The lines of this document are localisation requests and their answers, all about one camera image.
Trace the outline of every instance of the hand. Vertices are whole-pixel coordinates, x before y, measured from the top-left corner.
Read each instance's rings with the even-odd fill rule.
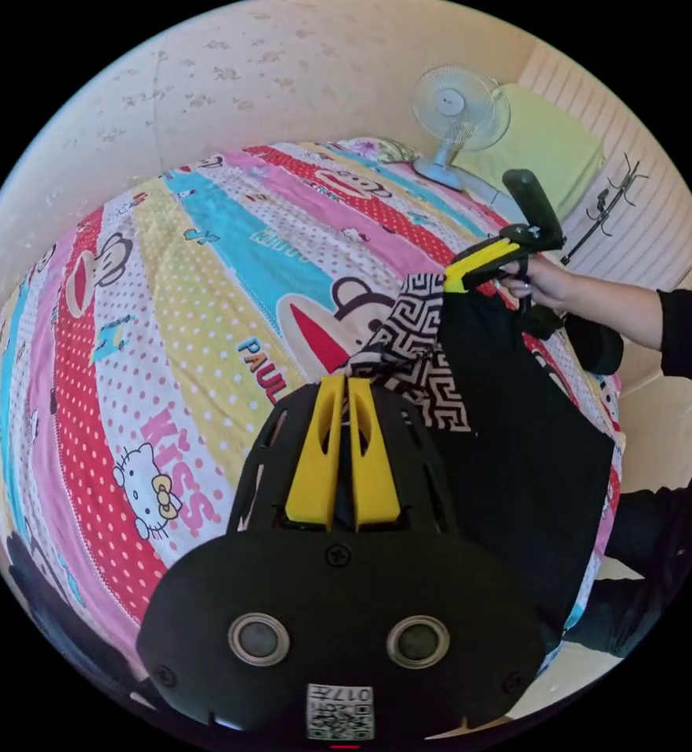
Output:
[[[528,284],[515,279],[520,271],[518,261],[506,264],[502,269],[512,276],[506,277],[501,284],[519,300],[530,295],[540,306],[567,309],[568,302],[573,298],[576,277],[543,256],[531,256],[528,259]]]

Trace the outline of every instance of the pillow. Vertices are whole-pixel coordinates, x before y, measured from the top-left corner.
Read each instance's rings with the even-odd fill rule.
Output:
[[[413,162],[418,159],[419,152],[411,146],[393,139],[346,139],[338,144],[348,151],[353,151],[367,159],[377,162]]]
[[[539,179],[560,220],[581,200],[604,164],[601,140],[579,120],[518,84],[503,87],[510,126],[493,146],[463,151],[453,165],[508,193],[502,174],[526,168]]]

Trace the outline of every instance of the bed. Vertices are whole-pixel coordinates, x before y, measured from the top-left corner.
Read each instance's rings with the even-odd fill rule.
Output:
[[[150,594],[223,535],[271,407],[357,352],[406,275],[441,272],[507,223],[407,159],[393,142],[351,139],[178,167],[85,217],[3,307],[0,536],[24,542],[61,606],[137,677]],[[516,305],[495,283],[487,292]],[[619,436],[617,380],[584,373],[560,334],[537,347]],[[573,619],[620,476],[618,446]]]

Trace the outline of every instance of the black sleeve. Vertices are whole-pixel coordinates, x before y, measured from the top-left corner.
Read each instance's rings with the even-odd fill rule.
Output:
[[[662,373],[692,381],[692,290],[659,291],[659,298]]]

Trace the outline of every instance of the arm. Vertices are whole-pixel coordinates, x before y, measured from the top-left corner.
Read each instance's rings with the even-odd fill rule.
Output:
[[[637,345],[661,349],[661,299],[653,290],[571,275],[563,309],[615,329]]]
[[[518,264],[505,267],[515,274]],[[572,313],[614,329],[638,345],[662,354],[665,376],[692,380],[692,290],[656,292],[627,284],[582,277],[537,257],[529,260],[530,285],[503,284],[517,297]]]

